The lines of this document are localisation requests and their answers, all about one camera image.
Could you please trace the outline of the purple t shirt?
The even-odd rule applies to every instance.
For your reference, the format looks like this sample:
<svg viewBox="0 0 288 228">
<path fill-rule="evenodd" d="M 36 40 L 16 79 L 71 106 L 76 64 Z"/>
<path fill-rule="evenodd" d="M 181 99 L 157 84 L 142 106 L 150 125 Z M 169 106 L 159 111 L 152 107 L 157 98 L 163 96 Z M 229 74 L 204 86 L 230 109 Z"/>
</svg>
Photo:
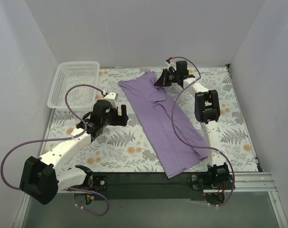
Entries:
<svg viewBox="0 0 288 228">
<path fill-rule="evenodd" d="M 208 156 L 206 141 L 164 88 L 155 87 L 155 72 L 119 81 L 168 178 Z"/>
</svg>

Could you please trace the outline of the white plastic mesh basket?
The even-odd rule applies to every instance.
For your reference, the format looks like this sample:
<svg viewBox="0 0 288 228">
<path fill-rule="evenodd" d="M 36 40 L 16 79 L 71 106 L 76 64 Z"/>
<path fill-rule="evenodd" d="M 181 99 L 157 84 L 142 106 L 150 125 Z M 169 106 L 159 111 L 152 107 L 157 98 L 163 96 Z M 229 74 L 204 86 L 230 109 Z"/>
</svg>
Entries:
<svg viewBox="0 0 288 228">
<path fill-rule="evenodd" d="M 100 64 L 95 61 L 65 62 L 59 64 L 48 96 L 47 106 L 51 109 L 68 111 L 65 103 L 66 92 L 76 85 L 98 87 Z M 97 90 L 88 86 L 79 86 L 67 96 L 73 111 L 90 111 L 95 103 Z"/>
</svg>

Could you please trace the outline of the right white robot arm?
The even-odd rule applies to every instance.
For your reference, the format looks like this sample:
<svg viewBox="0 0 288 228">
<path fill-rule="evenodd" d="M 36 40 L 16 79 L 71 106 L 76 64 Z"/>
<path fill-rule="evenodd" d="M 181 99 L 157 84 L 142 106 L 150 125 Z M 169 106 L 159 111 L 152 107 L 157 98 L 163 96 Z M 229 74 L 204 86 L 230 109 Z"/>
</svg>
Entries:
<svg viewBox="0 0 288 228">
<path fill-rule="evenodd" d="M 229 168 L 232 165 L 227 156 L 221 151 L 218 122 L 221 115 L 219 96 L 216 90 L 209 90 L 199 83 L 202 76 L 198 67 L 190 60 L 179 57 L 181 60 L 173 62 L 176 57 L 166 60 L 168 67 L 163 69 L 161 76 L 155 82 L 156 87 L 170 87 L 178 84 L 182 91 L 177 95 L 171 113 L 174 120 L 174 111 L 182 93 L 189 91 L 194 98 L 194 114 L 200 123 L 207 146 L 193 146 L 196 149 L 207 149 L 207 168 L 204 179 L 197 181 L 200 185 L 209 185 L 213 189 L 224 188 L 230 180 Z"/>
</svg>

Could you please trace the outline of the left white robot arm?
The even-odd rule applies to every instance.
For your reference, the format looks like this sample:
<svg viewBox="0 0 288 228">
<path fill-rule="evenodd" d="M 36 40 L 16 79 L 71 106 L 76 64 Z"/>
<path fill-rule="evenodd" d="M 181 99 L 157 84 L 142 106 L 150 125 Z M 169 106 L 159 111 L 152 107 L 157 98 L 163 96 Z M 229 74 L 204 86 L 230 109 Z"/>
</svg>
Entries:
<svg viewBox="0 0 288 228">
<path fill-rule="evenodd" d="M 100 136 L 105 127 L 126 126 L 127 122 L 126 105 L 114 107 L 108 100 L 98 100 L 93 110 L 81 118 L 68 140 L 61 140 L 51 151 L 38 158 L 31 156 L 25 161 L 20 189 L 42 205 L 50 203 L 61 190 L 72 187 L 77 190 L 92 189 L 96 180 L 88 167 L 76 165 L 62 171 L 63 166 Z"/>
</svg>

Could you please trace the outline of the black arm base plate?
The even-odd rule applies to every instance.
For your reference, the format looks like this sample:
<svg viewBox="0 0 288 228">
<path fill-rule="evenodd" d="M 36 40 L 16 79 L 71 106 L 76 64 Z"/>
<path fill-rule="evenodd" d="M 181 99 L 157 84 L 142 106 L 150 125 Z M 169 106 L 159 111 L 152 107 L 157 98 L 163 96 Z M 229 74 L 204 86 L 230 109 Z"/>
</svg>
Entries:
<svg viewBox="0 0 288 228">
<path fill-rule="evenodd" d="M 96 200 L 191 199 L 224 202 L 224 193 L 234 189 L 233 177 L 213 182 L 206 172 L 184 172 L 171 179 L 163 172 L 102 172 L 95 173 L 93 183 L 82 190 L 70 188 Z"/>
</svg>

